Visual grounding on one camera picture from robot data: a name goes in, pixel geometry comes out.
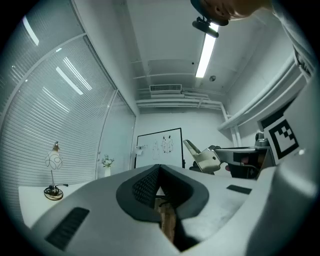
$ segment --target white vase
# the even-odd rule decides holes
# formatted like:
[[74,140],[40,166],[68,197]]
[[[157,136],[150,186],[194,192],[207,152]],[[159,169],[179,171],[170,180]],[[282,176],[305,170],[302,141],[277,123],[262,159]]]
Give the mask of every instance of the white vase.
[[109,177],[111,175],[110,167],[104,168],[104,177]]

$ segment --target whiteboard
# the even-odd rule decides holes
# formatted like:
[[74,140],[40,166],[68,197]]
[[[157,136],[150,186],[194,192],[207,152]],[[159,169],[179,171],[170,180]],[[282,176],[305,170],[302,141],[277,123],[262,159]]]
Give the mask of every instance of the whiteboard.
[[140,135],[137,138],[138,152],[135,168],[164,164],[184,168],[181,128]]

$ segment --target whiteboard frame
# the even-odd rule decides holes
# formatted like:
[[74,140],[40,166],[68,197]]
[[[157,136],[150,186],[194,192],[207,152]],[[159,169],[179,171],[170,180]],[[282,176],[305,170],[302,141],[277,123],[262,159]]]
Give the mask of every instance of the whiteboard frame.
[[[139,135],[137,137],[137,139],[136,139],[136,146],[138,147],[139,137],[152,135],[152,134],[160,134],[160,133],[165,133],[165,132],[170,132],[170,131],[175,131],[175,130],[180,130],[182,168],[185,168],[186,167],[186,161],[184,160],[184,147],[182,145],[182,130],[181,130],[181,128],[175,128],[175,129],[170,129],[170,130],[162,130],[162,131],[158,131],[158,132]],[[134,169],[136,168],[136,162],[137,162],[137,154],[135,154],[135,158],[134,158]]]

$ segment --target table lamp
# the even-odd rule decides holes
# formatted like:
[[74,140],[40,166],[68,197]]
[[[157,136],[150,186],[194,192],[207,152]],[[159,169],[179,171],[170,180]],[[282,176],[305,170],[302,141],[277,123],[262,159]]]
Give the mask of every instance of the table lamp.
[[43,192],[46,198],[57,201],[60,200],[64,193],[55,185],[53,170],[59,170],[62,167],[62,159],[59,153],[58,141],[54,143],[53,148],[45,157],[45,166],[51,171],[52,184]]

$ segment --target table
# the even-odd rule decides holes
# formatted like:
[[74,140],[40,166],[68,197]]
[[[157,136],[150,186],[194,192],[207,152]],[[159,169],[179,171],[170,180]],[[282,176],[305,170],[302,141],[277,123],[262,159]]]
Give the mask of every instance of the table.
[[19,202],[24,224],[31,228],[51,207],[88,183],[89,182],[59,186],[63,191],[63,198],[58,201],[52,201],[45,197],[44,190],[48,186],[19,186]]

